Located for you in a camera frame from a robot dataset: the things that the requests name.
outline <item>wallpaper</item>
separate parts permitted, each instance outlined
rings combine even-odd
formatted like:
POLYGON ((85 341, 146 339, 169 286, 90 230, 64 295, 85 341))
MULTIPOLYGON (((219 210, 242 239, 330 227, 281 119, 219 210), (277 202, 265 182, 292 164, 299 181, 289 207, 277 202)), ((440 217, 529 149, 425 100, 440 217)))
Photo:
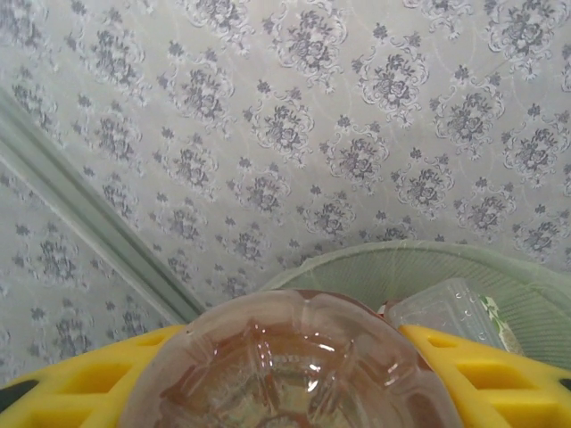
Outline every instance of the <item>wallpaper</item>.
POLYGON ((403 238, 570 270, 570 13, 3 0, 0 81, 207 306, 403 238))
POLYGON ((165 324, 0 163, 0 387, 165 324))

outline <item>light green plastic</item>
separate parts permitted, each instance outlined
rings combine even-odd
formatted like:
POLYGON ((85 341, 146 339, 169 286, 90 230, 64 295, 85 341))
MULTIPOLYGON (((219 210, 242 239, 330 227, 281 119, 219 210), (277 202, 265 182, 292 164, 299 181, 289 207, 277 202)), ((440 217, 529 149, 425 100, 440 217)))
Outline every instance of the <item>light green plastic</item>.
POLYGON ((571 276, 469 245, 367 243, 306 260, 265 290, 341 292, 374 310, 451 277, 477 281, 492 297, 525 354, 571 369, 571 276))

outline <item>floral patterned wallpaper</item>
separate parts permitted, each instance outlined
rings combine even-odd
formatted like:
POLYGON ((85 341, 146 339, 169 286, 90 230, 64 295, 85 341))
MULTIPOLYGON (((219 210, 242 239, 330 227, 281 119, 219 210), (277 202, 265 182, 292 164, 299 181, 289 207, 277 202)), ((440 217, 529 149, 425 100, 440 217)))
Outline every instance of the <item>floral patterned wallpaper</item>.
POLYGON ((4 0, 1 82, 208 306, 370 241, 571 269, 570 0, 4 0))
POLYGON ((0 163, 0 387, 165 320, 0 163))

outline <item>clear plastic container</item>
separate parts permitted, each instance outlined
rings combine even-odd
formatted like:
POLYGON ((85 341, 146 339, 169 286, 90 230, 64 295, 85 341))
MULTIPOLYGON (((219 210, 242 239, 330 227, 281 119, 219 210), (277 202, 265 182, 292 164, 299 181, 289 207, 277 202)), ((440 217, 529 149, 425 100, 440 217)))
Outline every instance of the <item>clear plastic container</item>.
POLYGON ((385 319, 394 328, 422 325, 505 350, 475 288, 465 279, 449 279, 391 306, 385 319))
POLYGON ((175 335, 137 380, 121 428, 461 427, 416 349, 357 302, 256 293, 175 335))

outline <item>clear glass bowl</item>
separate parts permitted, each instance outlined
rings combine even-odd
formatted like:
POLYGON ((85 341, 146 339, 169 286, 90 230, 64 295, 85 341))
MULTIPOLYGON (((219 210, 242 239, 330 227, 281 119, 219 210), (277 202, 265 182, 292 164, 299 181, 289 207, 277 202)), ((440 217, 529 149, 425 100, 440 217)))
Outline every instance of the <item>clear glass bowl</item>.
POLYGON ((460 427, 415 348, 325 292, 261 292, 212 309, 159 351, 120 419, 131 427, 460 427))

